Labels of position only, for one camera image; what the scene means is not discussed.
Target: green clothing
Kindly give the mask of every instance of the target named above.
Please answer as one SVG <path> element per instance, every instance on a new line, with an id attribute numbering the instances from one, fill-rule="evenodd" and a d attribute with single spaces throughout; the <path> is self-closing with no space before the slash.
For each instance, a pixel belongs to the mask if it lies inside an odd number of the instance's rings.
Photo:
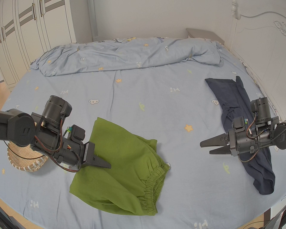
<path id="1" fill-rule="evenodd" d="M 149 215 L 169 166 L 157 155 L 157 140 L 146 140 L 124 128 L 97 118 L 90 141 L 94 154 L 111 169 L 87 166 L 76 173 L 70 193 L 99 210 L 121 215 Z"/>

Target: nightstand top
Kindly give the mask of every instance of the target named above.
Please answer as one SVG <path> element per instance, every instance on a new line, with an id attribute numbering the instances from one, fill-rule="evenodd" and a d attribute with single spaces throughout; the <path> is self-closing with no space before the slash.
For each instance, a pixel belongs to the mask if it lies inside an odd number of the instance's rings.
<path id="1" fill-rule="evenodd" d="M 191 38 L 200 37 L 200 38 L 210 39 L 211 41 L 218 41 L 221 44 L 225 43 L 225 41 L 221 39 L 218 35 L 216 35 L 214 32 L 201 29 L 189 29 L 189 28 L 187 28 L 186 30 Z"/>

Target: headboard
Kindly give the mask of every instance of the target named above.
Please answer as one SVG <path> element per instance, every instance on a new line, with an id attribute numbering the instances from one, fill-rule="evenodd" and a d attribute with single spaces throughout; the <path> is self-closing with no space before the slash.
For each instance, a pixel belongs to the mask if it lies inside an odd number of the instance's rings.
<path id="1" fill-rule="evenodd" d="M 225 44 L 286 120 L 286 1 L 233 0 L 232 28 Z"/>

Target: woven basket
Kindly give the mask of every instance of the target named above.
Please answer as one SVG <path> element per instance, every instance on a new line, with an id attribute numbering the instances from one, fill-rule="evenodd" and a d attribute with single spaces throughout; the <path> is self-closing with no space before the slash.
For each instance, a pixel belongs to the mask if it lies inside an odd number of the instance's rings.
<path id="1" fill-rule="evenodd" d="M 26 147 L 19 147 L 16 146 L 14 143 L 9 142 L 8 146 L 21 157 L 36 158 L 42 155 L 37 151 L 33 151 L 30 148 L 30 145 Z M 13 152 L 11 152 L 9 148 L 7 148 L 7 156 L 12 166 L 21 171 L 28 171 L 28 172 L 37 171 L 48 160 L 48 156 L 44 156 L 34 160 L 23 159 L 15 155 Z"/>

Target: wooden floor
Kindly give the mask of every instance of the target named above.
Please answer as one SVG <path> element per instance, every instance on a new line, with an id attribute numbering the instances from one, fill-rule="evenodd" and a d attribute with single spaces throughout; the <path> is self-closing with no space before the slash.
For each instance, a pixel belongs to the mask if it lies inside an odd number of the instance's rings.
<path id="1" fill-rule="evenodd" d="M 6 84 L 4 82 L 0 83 L 0 110 L 2 109 L 2 106 L 4 105 L 5 101 L 9 97 L 9 95 L 10 95 L 10 91 L 7 88 Z M 0 207 L 6 212 L 7 215 L 13 216 L 26 229 L 42 229 L 41 227 L 31 223 L 29 220 L 24 218 L 22 215 L 18 214 L 16 211 L 14 211 L 12 208 L 10 208 L 7 204 L 5 204 L 1 199 L 0 199 Z M 263 221 L 263 214 L 261 216 L 257 217 L 256 219 L 250 221 L 249 223 L 257 222 L 257 221 Z M 243 229 L 249 223 L 243 225 L 242 227 L 240 227 L 238 229 Z M 245 229 L 250 228 L 250 227 L 255 227 L 255 228 L 263 227 L 263 222 L 251 224 L 251 225 L 247 226 Z"/>

